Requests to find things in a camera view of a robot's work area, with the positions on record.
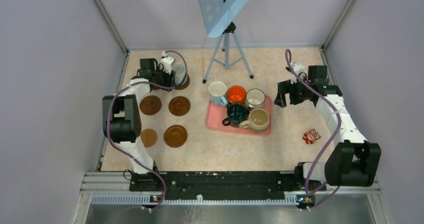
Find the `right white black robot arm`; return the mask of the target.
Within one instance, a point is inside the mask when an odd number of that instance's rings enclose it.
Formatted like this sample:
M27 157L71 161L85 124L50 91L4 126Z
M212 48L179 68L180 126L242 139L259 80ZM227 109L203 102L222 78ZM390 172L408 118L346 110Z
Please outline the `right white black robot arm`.
M331 136L313 162L302 163L302 171L293 176L293 184L299 190L307 190L314 181L323 185L340 187L370 187L378 169L381 148L369 142L355 125L346 109L342 91L329 83L327 67L313 65L304 78L305 68L298 62L286 69L291 79L277 84L274 104L287 106L311 101L324 118Z

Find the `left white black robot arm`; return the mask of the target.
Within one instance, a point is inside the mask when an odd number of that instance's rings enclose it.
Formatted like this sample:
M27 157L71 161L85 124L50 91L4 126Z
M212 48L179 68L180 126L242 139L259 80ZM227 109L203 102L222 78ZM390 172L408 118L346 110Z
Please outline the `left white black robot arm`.
M141 100L153 87L165 91L175 88L173 57L160 61L154 58L140 60L140 68L127 86L113 95L102 98L102 128L111 146L130 160L133 172L143 175L141 184L149 191L160 186L160 177L153 171L154 160L141 140L142 121L139 112Z

